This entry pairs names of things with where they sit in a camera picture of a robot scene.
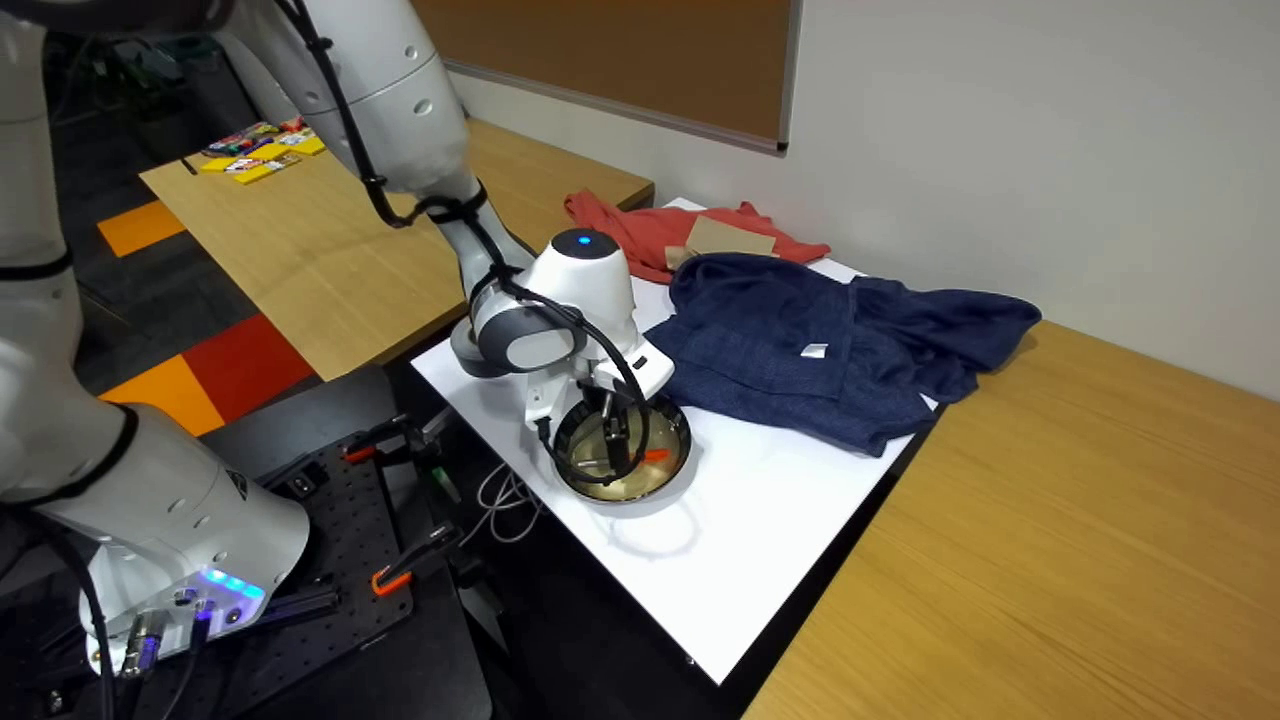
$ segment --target orange floor mat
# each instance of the orange floor mat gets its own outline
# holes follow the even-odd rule
[[[183,225],[159,202],[147,202],[139,207],[100,220],[97,234],[109,239],[114,258],[132,258],[181,237]]]
[[[104,401],[159,407],[191,435],[224,428],[224,418],[214,414],[183,355],[169,355],[162,366],[142,370],[139,375],[109,388]]]

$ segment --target red cloth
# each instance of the red cloth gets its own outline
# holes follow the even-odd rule
[[[824,261],[830,249],[827,246],[808,246],[777,229],[766,218],[761,218],[751,206],[734,207],[704,207],[704,213],[685,213],[685,207],[639,207],[639,213],[620,213],[594,192],[570,192],[564,202],[567,218],[583,229],[594,229],[613,237],[622,254],[635,278],[667,284],[667,249],[685,249],[693,220],[711,218],[718,225],[745,229],[771,237],[771,254],[790,265],[812,265]]]

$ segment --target navy blue shirt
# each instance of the navy blue shirt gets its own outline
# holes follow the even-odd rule
[[[930,422],[921,393],[967,397],[974,371],[1000,370],[1039,319],[997,293],[841,284],[766,258],[699,258],[672,281],[672,306],[674,315],[647,335],[674,359],[674,404],[868,458]]]

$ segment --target clothing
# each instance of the clothing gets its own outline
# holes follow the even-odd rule
[[[704,213],[685,213],[685,207],[639,207],[639,213],[620,213],[607,202],[593,196],[593,192],[570,192],[564,202],[567,218],[583,229],[594,229],[603,237],[613,237],[633,265],[633,278],[667,284],[672,268],[667,268],[667,254],[685,249],[694,218],[711,218],[718,225],[745,229],[745,234],[761,234],[771,239],[771,254],[778,261],[790,265],[812,265],[824,261],[830,249],[827,246],[808,246],[786,237],[782,229],[777,229],[766,218],[761,218],[751,206],[734,206],[734,207],[704,207]]]
[[[674,359],[672,401],[799,428],[881,458],[1000,370],[1039,313],[992,293],[835,284],[766,258],[699,258],[672,281],[674,315],[647,333]]]

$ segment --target white wall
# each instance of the white wall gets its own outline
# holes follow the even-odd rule
[[[455,90],[658,196],[755,202],[848,265],[1280,397],[1280,0],[802,0],[778,159]]]

